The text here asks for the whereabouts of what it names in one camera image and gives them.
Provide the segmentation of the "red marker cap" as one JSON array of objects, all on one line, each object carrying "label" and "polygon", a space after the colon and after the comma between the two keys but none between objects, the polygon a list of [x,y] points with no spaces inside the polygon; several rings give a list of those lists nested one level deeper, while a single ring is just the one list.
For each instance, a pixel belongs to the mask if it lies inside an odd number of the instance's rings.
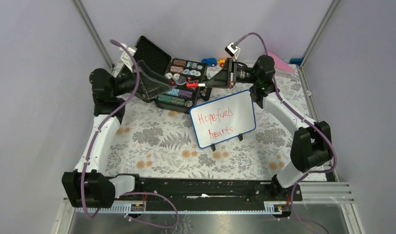
[{"label": "red marker cap", "polygon": [[199,87],[199,83],[186,83],[186,87],[189,89],[194,89]]}]

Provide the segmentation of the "blue framed whiteboard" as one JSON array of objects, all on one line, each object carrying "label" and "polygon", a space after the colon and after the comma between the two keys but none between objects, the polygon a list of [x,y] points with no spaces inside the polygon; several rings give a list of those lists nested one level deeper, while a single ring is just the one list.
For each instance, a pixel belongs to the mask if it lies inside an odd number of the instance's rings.
[{"label": "blue framed whiteboard", "polygon": [[254,103],[249,90],[192,107],[192,126],[201,149],[246,134],[256,128]]}]

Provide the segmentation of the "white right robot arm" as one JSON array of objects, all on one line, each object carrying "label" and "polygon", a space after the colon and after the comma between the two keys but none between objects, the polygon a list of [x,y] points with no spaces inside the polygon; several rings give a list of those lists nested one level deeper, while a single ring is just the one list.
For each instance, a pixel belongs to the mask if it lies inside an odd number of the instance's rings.
[{"label": "white right robot arm", "polygon": [[332,145],[330,125],[304,115],[281,95],[274,66],[274,59],[268,55],[260,56],[252,67],[234,58],[228,58],[224,64],[229,73],[229,85],[252,84],[252,101],[270,112],[292,134],[291,161],[272,178],[272,197],[283,201],[290,195],[291,186],[311,173],[319,173],[316,167],[329,161],[336,165],[337,154]]}]

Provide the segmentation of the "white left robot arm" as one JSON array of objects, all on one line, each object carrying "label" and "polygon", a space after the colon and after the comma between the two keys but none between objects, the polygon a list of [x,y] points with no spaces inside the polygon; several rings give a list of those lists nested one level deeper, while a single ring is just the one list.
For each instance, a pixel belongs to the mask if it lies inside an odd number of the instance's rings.
[{"label": "white left robot arm", "polygon": [[115,77],[103,68],[89,75],[95,104],[94,122],[86,148],[73,171],[65,172],[61,182],[74,208],[110,208],[121,196],[137,200],[142,186],[136,175],[103,175],[113,138],[123,122],[125,106],[133,97],[151,102],[180,85],[188,88],[198,80],[175,79],[164,72],[159,74],[144,60],[125,65]]}]

